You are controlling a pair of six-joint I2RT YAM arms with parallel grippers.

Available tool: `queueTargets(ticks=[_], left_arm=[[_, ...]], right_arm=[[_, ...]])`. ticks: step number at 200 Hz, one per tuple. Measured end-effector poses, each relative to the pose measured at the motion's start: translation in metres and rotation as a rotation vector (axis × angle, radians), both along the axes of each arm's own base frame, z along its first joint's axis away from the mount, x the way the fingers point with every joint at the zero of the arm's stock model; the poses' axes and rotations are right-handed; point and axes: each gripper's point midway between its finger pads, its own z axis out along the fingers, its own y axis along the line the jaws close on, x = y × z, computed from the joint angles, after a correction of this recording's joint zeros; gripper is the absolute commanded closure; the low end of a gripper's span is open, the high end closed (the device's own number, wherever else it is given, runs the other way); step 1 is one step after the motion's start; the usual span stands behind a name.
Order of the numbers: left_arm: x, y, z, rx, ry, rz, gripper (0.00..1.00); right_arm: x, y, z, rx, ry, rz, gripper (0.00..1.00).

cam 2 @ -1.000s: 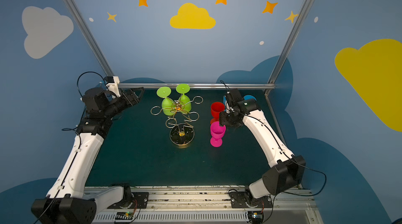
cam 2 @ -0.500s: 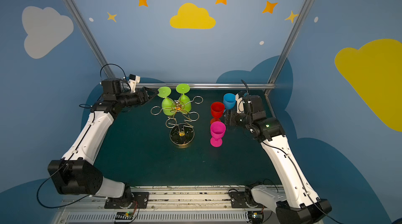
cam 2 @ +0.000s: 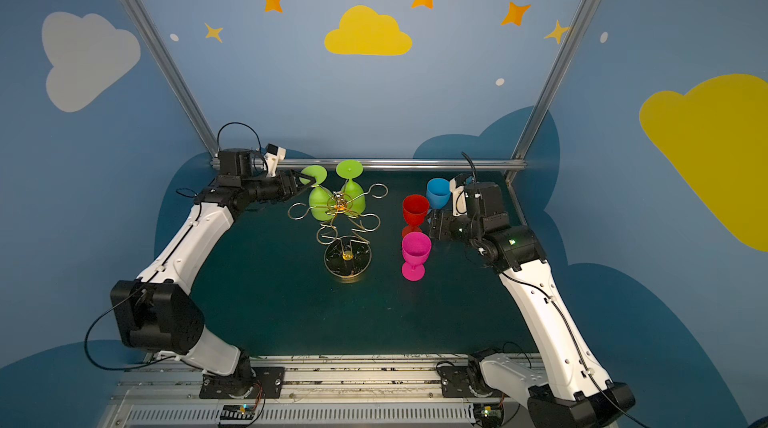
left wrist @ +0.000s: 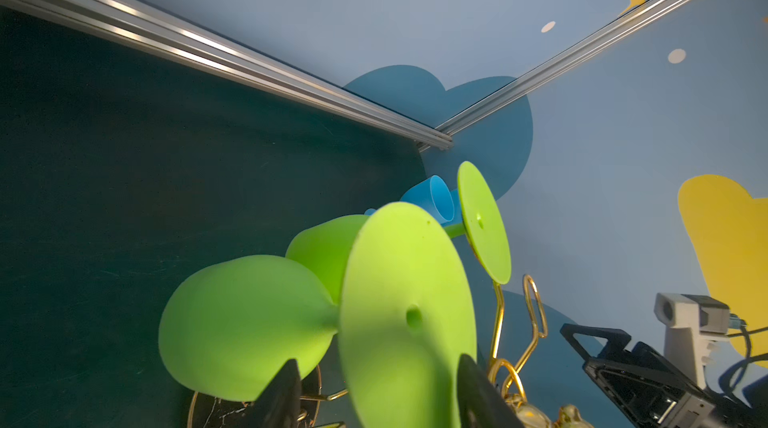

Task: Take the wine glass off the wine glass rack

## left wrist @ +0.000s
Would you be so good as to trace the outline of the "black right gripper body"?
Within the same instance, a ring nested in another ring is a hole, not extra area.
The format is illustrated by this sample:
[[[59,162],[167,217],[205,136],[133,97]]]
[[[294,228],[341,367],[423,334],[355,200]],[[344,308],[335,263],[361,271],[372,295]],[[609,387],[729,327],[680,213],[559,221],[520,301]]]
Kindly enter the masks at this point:
[[[581,351],[583,369],[635,427],[765,427],[767,378],[744,389],[743,401],[696,386],[644,343],[631,351],[606,344]]]

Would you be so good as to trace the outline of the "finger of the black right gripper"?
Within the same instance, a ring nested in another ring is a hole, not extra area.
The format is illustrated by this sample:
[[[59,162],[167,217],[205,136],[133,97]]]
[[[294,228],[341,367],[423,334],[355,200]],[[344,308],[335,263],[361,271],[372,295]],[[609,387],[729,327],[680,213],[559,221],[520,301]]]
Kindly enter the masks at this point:
[[[583,361],[590,359],[618,360],[631,341],[631,336],[621,329],[592,327],[566,323],[560,328],[560,334],[576,351]],[[591,354],[582,344],[583,339],[603,342],[598,354]]]

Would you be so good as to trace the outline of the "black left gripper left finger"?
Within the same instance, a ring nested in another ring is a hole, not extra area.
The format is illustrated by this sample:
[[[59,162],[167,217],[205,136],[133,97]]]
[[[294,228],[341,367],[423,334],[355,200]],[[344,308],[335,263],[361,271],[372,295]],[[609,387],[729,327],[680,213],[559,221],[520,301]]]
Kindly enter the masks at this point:
[[[296,428],[300,415],[301,378],[295,359],[288,360],[246,410],[240,427]]]

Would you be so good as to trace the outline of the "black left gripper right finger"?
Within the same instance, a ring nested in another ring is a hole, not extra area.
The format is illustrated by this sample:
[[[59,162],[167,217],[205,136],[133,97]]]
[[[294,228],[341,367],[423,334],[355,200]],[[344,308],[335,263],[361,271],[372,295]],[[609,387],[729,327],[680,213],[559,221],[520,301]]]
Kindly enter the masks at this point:
[[[524,427],[468,354],[462,354],[459,358],[457,400],[462,428]]]

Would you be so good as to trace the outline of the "green wine glass front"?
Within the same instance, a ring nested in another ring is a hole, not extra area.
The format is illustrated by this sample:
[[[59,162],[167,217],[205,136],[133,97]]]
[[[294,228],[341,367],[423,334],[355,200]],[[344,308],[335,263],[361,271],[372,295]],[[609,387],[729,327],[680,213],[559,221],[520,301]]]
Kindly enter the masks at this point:
[[[163,310],[159,353],[181,385],[257,399],[290,359],[308,375],[336,342],[366,427],[456,427],[457,369],[476,354],[473,301],[432,282],[365,287],[337,304],[304,265],[253,255],[203,268]]]

